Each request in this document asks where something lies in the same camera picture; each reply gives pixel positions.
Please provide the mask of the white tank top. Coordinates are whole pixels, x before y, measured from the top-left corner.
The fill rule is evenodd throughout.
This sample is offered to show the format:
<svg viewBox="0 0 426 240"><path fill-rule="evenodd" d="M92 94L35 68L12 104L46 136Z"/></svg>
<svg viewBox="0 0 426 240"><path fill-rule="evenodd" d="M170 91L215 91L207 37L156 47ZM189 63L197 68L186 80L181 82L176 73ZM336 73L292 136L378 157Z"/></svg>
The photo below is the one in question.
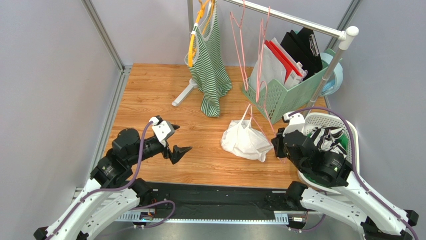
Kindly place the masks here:
<svg viewBox="0 0 426 240"><path fill-rule="evenodd" d="M224 151L237 157L264 163L273 146L262 131L252 127L252 121L253 107L248 105L241 119L230 122L220 145Z"/></svg>

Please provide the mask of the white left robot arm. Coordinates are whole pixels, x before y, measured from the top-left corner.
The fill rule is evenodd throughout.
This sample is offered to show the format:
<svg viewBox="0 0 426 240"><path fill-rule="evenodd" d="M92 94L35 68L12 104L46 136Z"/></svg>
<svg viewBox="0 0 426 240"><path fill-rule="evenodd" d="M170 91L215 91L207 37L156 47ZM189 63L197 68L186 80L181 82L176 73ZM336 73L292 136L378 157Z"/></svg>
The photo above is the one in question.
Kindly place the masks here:
<svg viewBox="0 0 426 240"><path fill-rule="evenodd" d="M149 128L154 135L145 138ZM142 134L122 130L112 148L93 169L80 195L52 225L38 228L37 240L94 240L107 226L131 210L146 209L144 218L152 221L160 205L153 189L138 173L142 161L162 155L177 164L191 147L174 146L167 140L180 126L153 117Z"/></svg>

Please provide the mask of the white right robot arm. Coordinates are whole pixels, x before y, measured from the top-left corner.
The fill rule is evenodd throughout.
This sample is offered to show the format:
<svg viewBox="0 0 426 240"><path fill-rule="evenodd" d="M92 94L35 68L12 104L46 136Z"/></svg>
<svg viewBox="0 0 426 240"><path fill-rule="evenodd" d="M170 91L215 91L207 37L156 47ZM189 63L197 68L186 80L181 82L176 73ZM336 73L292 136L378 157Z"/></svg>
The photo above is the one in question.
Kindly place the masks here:
<svg viewBox="0 0 426 240"><path fill-rule="evenodd" d="M334 190L352 203L330 198L312 187L293 182L288 196L295 204L339 220L360 233L365 240L417 240L413 228L419 215L404 210L378 194L345 156L319 147L313 138L296 130L280 133L272 139L278 158L287 158L317 185Z"/></svg>

